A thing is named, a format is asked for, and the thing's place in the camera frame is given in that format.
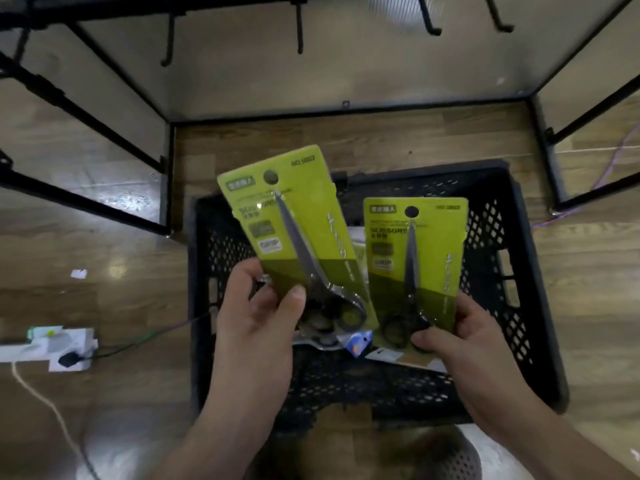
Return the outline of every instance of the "scissors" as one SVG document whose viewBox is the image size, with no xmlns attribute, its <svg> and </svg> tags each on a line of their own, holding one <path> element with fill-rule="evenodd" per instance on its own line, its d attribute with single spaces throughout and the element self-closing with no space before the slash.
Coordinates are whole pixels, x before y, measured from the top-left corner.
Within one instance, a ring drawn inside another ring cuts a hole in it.
<svg viewBox="0 0 640 480">
<path fill-rule="evenodd" d="M 404 256 L 404 303 L 383 320 L 380 332 L 387 341 L 399 349 L 411 342 L 414 332 L 431 326 L 430 318 L 417 304 L 417 291 L 420 288 L 420 270 L 418 262 L 418 243 L 415 236 L 415 224 L 409 224 Z"/>
<path fill-rule="evenodd" d="M 276 190 L 275 201 L 293 249 L 298 256 L 298 261 L 307 275 L 306 309 L 319 311 L 320 314 L 331 323 L 329 327 L 322 328 L 311 321 L 307 321 L 305 325 L 320 335 L 327 335 L 334 332 L 334 323 L 338 325 L 342 331 L 349 332 L 359 330 L 367 320 L 367 309 L 364 300 L 356 293 L 329 281 L 308 240 L 306 240 L 298 223 L 291 215 L 280 191 Z M 344 319 L 342 310 L 344 304 L 350 305 L 356 311 L 358 317 L 356 322 L 352 322 L 351 320 L 347 322 Z"/>
</svg>

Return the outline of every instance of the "right hand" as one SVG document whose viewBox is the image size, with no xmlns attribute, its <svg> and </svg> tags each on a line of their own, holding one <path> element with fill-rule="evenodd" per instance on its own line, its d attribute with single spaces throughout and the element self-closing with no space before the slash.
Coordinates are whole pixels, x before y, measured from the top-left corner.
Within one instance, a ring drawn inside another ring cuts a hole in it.
<svg viewBox="0 0 640 480">
<path fill-rule="evenodd" d="M 414 333 L 412 342 L 439 355 L 478 427 L 505 444 L 524 418 L 546 406 L 522 377 L 498 323 L 462 292 L 456 333 L 430 327 Z"/>
</svg>

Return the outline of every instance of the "black plastic basket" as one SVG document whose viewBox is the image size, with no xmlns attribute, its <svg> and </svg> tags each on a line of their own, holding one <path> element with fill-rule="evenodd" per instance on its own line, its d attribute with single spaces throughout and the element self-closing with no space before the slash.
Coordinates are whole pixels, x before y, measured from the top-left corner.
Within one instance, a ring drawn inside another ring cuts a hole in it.
<svg viewBox="0 0 640 480">
<path fill-rule="evenodd" d="M 555 411 L 568 405 L 568 388 L 551 321 L 529 221 L 519 185 L 501 160 L 462 163 L 352 177 L 334 175 L 348 225 L 363 225 L 363 199 L 379 196 L 461 196 L 469 201 L 460 288 L 502 327 L 524 378 Z M 498 253 L 508 250 L 513 273 L 505 276 Z M 196 202 L 189 247 L 189 313 L 219 306 L 233 266 L 254 252 L 222 195 Z M 209 281 L 217 280 L 217 296 Z M 509 304 L 508 281 L 516 284 L 519 307 Z M 214 350 L 211 323 L 191 326 L 192 388 L 197 411 L 209 391 Z M 380 426 L 471 421 L 451 378 L 439 372 L 354 359 L 345 351 L 294 348 L 289 395 L 278 414 L 276 436 L 304 434 L 316 412 L 333 403 L 369 403 Z"/>
</svg>

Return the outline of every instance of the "wooden floor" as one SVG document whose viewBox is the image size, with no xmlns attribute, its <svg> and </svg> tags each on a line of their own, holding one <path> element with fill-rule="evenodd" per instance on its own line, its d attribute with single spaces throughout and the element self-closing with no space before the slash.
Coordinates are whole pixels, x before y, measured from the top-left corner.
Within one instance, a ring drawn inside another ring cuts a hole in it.
<svg viewBox="0 0 640 480">
<path fill-rule="evenodd" d="M 20 160 L 14 155 L 16 170 L 157 215 L 157 176 L 57 109 L 36 114 L 20 124 L 29 151 Z M 637 121 L 640 99 L 631 99 L 559 145 L 569 192 L 590 188 Z M 349 173 L 503 158 L 522 186 L 530 220 L 548 218 L 522 104 L 183 129 L 176 194 L 188 200 L 210 193 L 220 172 L 312 143 L 331 170 Z M 630 145 L 610 178 L 640 171 L 640 133 Z M 533 234 L 572 393 L 567 416 L 640 474 L 631 452 L 640 451 L 640 190 Z M 94 326 L 102 344 L 119 344 L 186 318 L 180 242 L 0 189 L 0 250 L 4 340 L 23 339 L 30 326 L 64 324 Z M 87 279 L 72 279 L 72 269 L 87 269 Z M 60 405 L 103 479 L 142 478 L 191 421 L 187 329 L 84 373 L 48 374 L 41 363 L 20 370 Z M 308 438 L 281 445 L 288 456 L 280 462 L 306 479 L 411 477 L 411 457 L 390 456 L 388 448 L 401 453 L 398 445 L 421 432 L 377 433 L 370 423 L 366 407 L 324 411 Z M 7 366 L 0 367 L 0 424 L 2 478 L 74 477 L 74 459 L 52 413 L 16 384 Z M 83 467 L 76 478 L 88 478 Z"/>
</svg>

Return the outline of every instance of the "purple cable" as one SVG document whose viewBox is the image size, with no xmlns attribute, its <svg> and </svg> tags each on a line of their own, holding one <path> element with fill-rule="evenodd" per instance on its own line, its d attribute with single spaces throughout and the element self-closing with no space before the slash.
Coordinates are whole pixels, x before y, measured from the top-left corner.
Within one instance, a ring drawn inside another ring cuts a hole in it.
<svg viewBox="0 0 640 480">
<path fill-rule="evenodd" d="M 629 133 L 627 133 L 625 138 L 622 140 L 622 143 L 620 143 L 619 147 L 616 148 L 616 151 L 613 153 L 613 156 L 611 157 L 611 160 L 609 161 L 609 165 L 607 165 L 607 168 L 604 170 L 604 172 L 602 173 L 602 175 L 600 176 L 598 181 L 595 183 L 595 185 L 592 186 L 591 190 L 596 190 L 597 188 L 600 188 L 604 184 L 604 180 L 606 179 L 606 177 L 609 176 L 609 174 L 611 173 L 611 170 L 613 170 L 613 165 L 616 164 L 620 154 L 625 149 L 625 147 L 627 146 L 629 140 L 634 135 L 634 133 L 636 133 L 636 131 L 638 131 L 638 129 L 640 129 L 640 123 L 636 124 L 636 126 L 631 128 Z M 582 207 L 576 207 L 575 209 L 567 210 L 566 212 L 563 212 L 559 216 L 553 217 L 552 219 L 549 219 L 548 221 L 540 222 L 538 224 L 533 224 L 531 226 L 531 228 L 535 229 L 536 227 L 548 226 L 552 222 L 556 222 L 556 221 L 559 221 L 560 219 L 564 219 L 565 217 L 569 217 L 571 214 L 573 214 L 574 212 L 577 212 L 580 209 L 582 209 Z"/>
</svg>

